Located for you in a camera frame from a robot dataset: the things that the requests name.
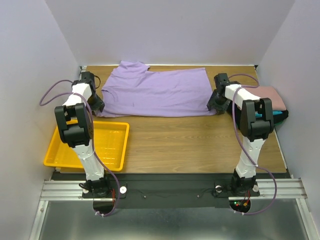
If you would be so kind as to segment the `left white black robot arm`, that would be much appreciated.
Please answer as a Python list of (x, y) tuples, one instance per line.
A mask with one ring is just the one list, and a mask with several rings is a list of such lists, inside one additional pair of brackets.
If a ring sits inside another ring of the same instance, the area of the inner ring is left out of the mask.
[(79, 186), (94, 198), (106, 198), (112, 189), (105, 168), (94, 150), (94, 124), (92, 111), (102, 111), (104, 102), (96, 93), (95, 75), (81, 73), (72, 83), (72, 94), (67, 101), (54, 109), (58, 133), (80, 159), (86, 174), (86, 182)]

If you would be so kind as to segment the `purple t shirt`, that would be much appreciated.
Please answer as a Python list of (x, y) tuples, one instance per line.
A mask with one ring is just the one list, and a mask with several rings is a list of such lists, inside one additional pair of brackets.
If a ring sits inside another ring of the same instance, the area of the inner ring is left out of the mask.
[(212, 87), (205, 68), (150, 71), (141, 62), (121, 61), (101, 89), (103, 111), (98, 117), (213, 116), (207, 103)]

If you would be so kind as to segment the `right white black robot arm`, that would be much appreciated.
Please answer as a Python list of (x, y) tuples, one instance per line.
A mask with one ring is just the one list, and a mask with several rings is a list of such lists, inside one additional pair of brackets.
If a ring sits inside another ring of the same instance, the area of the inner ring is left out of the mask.
[(213, 91), (207, 108), (217, 114), (224, 114), (231, 106), (235, 133), (241, 132), (241, 154), (233, 172), (230, 191), (242, 195), (249, 190), (258, 191), (256, 168), (262, 146), (274, 130), (273, 106), (270, 98), (261, 98), (250, 93), (237, 81), (230, 81), (226, 73), (214, 77)]

